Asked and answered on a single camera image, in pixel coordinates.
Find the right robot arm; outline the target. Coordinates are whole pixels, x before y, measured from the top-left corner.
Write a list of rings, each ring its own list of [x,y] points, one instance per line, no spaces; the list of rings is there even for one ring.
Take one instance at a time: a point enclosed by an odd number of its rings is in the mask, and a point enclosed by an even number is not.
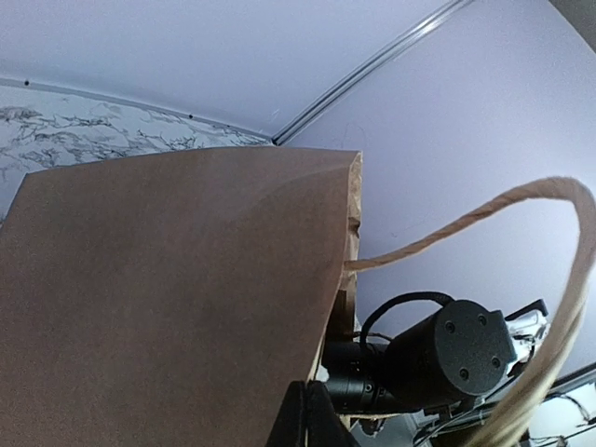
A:
[[[373,324],[390,309],[429,301],[439,309],[384,344],[370,342]],[[352,417],[438,413],[487,396],[517,376],[547,332],[538,299],[504,315],[435,291],[390,299],[345,341],[328,341],[322,366],[334,410]]]

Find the brown paper bag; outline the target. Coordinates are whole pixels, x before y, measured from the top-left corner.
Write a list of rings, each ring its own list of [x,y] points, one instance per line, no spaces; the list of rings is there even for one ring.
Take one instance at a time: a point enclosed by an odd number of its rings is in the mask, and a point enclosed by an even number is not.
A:
[[[188,150],[26,176],[1,229],[5,446],[265,446],[312,381],[336,294],[513,204],[567,200],[579,237],[549,334],[472,446],[512,446],[569,355],[595,263],[581,182],[513,187],[357,260],[361,155]]]

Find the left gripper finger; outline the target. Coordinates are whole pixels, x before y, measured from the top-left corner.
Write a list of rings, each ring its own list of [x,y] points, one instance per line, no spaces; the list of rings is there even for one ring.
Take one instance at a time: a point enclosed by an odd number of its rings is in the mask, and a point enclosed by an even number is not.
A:
[[[356,447],[357,441],[335,414],[320,381],[293,381],[270,431],[267,447]]]

